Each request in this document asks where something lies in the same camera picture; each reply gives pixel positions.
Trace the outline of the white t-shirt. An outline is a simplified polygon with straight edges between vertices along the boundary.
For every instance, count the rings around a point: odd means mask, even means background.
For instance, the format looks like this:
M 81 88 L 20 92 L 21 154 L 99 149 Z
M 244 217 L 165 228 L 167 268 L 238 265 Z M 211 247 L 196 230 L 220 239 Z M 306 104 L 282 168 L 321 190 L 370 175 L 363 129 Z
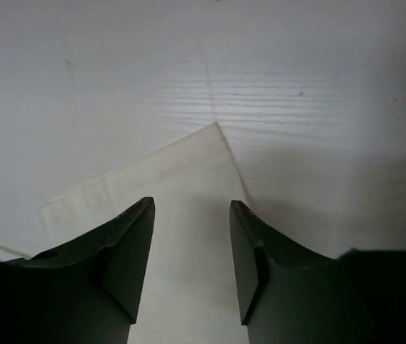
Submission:
M 246 343 L 229 208 L 245 200 L 228 144 L 209 125 L 38 207 L 0 182 L 0 262 L 31 259 L 151 197 L 154 230 L 136 322 L 126 343 Z

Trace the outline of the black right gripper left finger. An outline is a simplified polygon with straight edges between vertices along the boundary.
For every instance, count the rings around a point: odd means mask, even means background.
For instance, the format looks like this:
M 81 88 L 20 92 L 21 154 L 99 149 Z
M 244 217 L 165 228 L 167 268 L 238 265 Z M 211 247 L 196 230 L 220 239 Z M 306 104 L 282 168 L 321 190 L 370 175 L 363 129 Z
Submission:
M 126 343 L 154 230 L 142 198 L 31 259 L 0 262 L 0 343 Z

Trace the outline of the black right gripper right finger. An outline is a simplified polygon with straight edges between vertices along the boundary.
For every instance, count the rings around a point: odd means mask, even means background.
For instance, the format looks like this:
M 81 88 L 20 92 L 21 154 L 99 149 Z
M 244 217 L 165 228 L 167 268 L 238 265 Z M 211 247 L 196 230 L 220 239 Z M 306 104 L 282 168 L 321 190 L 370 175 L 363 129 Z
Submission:
M 314 252 L 230 205 L 240 319 L 251 343 L 406 343 L 406 250 Z

